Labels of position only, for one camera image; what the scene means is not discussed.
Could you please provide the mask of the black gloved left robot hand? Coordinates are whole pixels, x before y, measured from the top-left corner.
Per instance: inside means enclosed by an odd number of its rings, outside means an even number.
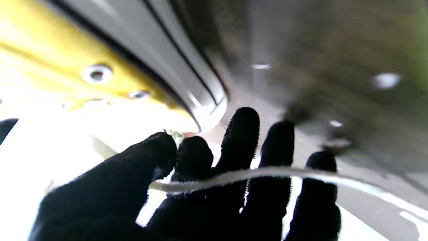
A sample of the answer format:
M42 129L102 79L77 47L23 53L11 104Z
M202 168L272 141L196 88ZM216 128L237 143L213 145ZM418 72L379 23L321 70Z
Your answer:
M292 180L259 177L171 195L146 226L137 217L151 182L173 171L171 181L202 181L250 167L260 120L239 108L229 122L221 157L200 136L177 147L158 132L49 192L39 205L29 241L279 241Z

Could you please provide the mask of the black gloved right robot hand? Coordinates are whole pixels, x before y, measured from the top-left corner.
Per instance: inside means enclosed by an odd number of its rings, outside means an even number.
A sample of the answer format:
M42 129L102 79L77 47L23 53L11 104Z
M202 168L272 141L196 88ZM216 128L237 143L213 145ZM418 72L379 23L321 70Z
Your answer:
M9 118L0 121L0 145L3 143L6 136L9 134L18 120L18 118Z

